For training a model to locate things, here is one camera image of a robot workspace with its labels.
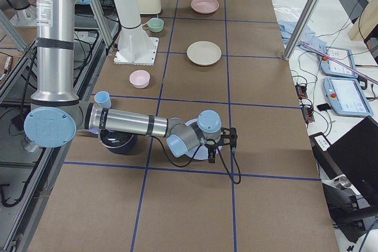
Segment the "blue plate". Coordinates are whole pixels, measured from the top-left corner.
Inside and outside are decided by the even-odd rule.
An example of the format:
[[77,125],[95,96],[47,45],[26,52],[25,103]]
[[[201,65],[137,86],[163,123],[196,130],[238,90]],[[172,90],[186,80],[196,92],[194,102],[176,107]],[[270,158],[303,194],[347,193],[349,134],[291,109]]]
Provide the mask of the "blue plate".
[[[185,123],[186,126],[189,126],[190,124],[196,122],[197,119],[191,119]],[[200,146],[199,150],[195,154],[197,147],[192,148],[192,150],[189,150],[185,153],[185,155],[189,158],[192,158],[194,156],[194,159],[197,161],[204,161],[208,159],[208,150],[205,146]]]

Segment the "pink plate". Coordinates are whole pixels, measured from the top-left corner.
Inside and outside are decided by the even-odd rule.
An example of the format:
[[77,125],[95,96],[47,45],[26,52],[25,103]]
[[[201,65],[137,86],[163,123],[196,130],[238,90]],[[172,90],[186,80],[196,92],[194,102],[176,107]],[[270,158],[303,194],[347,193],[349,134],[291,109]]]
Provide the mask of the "pink plate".
[[212,14],[219,8],[217,0],[192,0],[191,8],[199,14]]

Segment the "cream toaster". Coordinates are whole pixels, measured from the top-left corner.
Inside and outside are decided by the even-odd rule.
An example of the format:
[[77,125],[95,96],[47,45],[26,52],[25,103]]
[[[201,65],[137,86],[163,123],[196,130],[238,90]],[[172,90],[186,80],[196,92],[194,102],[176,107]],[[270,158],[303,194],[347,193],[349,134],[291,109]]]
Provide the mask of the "cream toaster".
[[162,10],[161,0],[137,0],[141,15],[155,15]]

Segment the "green bowl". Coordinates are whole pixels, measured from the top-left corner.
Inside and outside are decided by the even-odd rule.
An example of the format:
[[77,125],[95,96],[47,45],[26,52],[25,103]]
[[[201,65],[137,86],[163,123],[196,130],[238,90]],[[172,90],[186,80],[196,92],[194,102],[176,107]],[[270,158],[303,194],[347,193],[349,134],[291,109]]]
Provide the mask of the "green bowl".
[[159,33],[164,29],[164,20],[160,18],[151,18],[147,22],[150,32]]

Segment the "beige plate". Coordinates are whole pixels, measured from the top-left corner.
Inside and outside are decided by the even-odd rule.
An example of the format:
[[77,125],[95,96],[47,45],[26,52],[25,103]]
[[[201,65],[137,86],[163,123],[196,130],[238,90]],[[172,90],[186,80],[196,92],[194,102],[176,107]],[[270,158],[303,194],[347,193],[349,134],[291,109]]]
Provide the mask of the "beige plate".
[[221,49],[209,41],[197,41],[187,48],[187,56],[194,64],[210,66],[221,58]]

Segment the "clear plastic bag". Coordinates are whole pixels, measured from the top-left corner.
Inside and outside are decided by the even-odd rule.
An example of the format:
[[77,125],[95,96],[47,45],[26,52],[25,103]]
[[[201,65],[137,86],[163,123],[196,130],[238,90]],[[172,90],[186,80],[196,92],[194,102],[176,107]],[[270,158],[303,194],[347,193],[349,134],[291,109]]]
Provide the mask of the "clear plastic bag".
[[298,22],[305,3],[272,0],[277,21]]

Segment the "dark blue pot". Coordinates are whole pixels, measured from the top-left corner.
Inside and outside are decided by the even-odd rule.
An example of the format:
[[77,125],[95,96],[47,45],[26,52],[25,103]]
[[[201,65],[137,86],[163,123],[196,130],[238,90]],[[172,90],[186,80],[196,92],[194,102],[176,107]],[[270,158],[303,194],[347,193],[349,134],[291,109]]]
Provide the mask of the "dark blue pot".
[[110,152],[120,155],[128,155],[135,147],[138,139],[136,134],[106,129],[100,129],[97,136],[100,143]]

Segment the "pink bowl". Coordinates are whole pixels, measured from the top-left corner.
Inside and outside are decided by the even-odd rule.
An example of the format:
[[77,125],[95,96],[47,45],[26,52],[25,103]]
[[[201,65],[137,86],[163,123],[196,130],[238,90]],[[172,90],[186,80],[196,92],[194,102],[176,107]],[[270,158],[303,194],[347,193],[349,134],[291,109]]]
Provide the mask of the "pink bowl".
[[136,89],[144,89],[150,82],[150,74],[146,70],[136,70],[129,76],[129,82]]

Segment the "light blue cup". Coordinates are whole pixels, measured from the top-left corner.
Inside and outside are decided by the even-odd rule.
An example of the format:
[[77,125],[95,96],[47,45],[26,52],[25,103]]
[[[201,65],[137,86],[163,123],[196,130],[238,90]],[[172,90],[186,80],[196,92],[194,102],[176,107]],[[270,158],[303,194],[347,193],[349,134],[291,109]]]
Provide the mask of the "light blue cup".
[[107,91],[98,91],[94,96],[94,101],[101,107],[112,107],[110,94]]

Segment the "black laptop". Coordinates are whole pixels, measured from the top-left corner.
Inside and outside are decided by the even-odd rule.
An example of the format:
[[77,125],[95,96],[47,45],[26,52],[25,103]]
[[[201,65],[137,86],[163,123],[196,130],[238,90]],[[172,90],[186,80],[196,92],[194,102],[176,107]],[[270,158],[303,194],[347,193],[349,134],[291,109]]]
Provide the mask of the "black laptop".
[[309,139],[328,177],[345,175],[369,204],[377,204],[377,122],[372,117],[365,117],[334,143],[321,132]]

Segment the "lower teach pendant tablet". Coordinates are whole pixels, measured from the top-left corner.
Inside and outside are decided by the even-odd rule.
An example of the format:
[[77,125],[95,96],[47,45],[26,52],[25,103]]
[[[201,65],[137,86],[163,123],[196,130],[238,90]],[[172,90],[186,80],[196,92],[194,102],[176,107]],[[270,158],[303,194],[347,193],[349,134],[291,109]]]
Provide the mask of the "lower teach pendant tablet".
[[328,103],[336,115],[350,117],[374,115],[356,79],[325,77],[323,88]]

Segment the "pink reacher grabber stick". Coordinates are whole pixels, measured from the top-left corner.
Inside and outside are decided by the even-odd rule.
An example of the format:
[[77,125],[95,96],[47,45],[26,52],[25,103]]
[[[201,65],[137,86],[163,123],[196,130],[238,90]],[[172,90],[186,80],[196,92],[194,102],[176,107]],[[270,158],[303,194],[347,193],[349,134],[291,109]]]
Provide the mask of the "pink reacher grabber stick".
[[331,56],[329,56],[329,55],[327,55],[327,54],[325,54],[325,53],[322,53],[320,50],[317,50],[316,48],[312,47],[311,45],[308,45],[308,44],[306,44],[306,43],[303,42],[303,41],[299,41],[299,42],[298,42],[298,45],[303,45],[304,47],[306,47],[307,49],[310,49],[311,51],[313,51],[314,53],[320,55],[321,57],[325,57],[325,58],[327,58],[329,61],[333,61],[333,62],[335,62],[336,64],[338,64],[338,65],[340,65],[340,66],[342,66],[342,67],[344,67],[344,68],[350,70],[351,72],[357,74],[358,76],[360,76],[360,77],[362,77],[362,78],[365,78],[367,81],[369,81],[369,82],[371,82],[371,83],[373,83],[373,84],[378,85],[378,81],[377,81],[377,80],[375,80],[375,79],[373,79],[373,78],[371,78],[371,77],[369,77],[369,76],[367,76],[367,75],[365,75],[365,74],[363,74],[363,73],[361,73],[361,72],[359,72],[359,71],[357,71],[357,70],[355,70],[355,69],[353,69],[353,68],[351,68],[351,67],[349,67],[349,66],[343,64],[342,62],[338,61],[337,59],[335,59],[335,58],[333,58],[333,57],[331,57]]

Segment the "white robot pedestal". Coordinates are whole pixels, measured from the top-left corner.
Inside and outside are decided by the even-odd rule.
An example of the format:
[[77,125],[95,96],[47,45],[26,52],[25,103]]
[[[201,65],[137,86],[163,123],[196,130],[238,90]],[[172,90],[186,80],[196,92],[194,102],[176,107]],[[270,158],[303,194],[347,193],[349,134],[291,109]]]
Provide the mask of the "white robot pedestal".
[[149,37],[143,30],[137,0],[114,0],[114,3],[121,25],[114,62],[139,66],[154,65],[159,39]]

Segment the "aluminium frame post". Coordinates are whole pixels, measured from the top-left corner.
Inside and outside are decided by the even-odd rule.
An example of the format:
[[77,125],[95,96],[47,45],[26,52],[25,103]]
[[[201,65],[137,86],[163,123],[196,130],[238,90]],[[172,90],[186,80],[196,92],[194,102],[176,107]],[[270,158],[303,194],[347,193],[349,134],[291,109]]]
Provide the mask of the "aluminium frame post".
[[296,27],[294,28],[293,34],[291,35],[289,43],[286,45],[286,49],[283,53],[283,59],[285,61],[288,61],[293,54],[294,49],[300,41],[301,35],[305,31],[308,21],[310,20],[312,13],[318,4],[318,1],[319,0],[307,0]]

